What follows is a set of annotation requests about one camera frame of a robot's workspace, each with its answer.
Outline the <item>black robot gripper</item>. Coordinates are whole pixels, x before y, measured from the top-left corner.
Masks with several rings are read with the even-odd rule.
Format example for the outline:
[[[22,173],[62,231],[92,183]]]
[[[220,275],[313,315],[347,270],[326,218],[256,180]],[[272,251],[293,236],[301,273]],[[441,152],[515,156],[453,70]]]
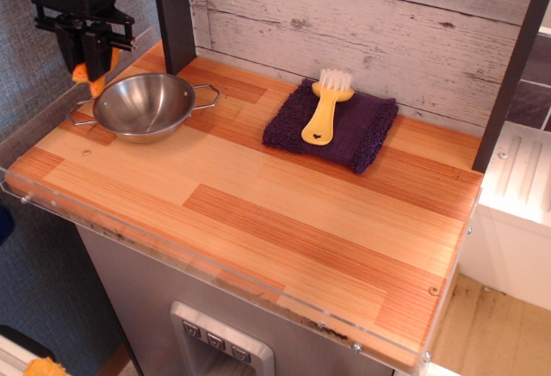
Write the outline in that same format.
[[[115,7],[116,0],[31,0],[35,6],[34,25],[38,29],[55,32],[59,50],[70,73],[86,64],[88,79],[96,81],[111,69],[112,47],[132,51],[136,47],[133,37],[134,19]],[[50,10],[62,16],[65,25],[47,15]],[[86,33],[92,22],[124,27],[122,34],[116,32]]]

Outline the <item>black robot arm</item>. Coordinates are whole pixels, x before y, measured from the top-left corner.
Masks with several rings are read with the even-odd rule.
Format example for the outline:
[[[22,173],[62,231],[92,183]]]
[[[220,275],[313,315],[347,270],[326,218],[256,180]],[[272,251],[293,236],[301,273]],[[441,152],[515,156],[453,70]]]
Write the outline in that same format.
[[[34,25],[55,34],[68,71],[85,65],[94,82],[112,67],[116,49],[132,51],[134,19],[116,0],[31,0]]]

